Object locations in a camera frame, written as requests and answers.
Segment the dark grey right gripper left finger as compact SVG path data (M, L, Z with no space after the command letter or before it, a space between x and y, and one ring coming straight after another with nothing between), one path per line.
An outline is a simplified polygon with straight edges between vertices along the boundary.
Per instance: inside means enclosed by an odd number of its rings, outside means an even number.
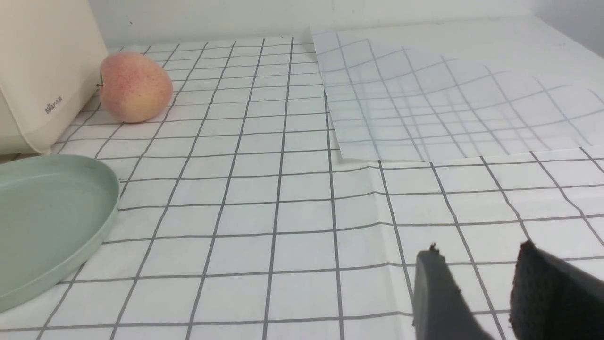
M417 254L412 298L417 340L491 340L435 244Z

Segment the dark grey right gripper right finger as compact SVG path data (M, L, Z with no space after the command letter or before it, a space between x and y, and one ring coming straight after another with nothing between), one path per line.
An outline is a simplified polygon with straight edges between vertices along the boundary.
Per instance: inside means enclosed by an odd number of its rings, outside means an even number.
M601 340L604 283L526 241L515 266L510 323L518 340Z

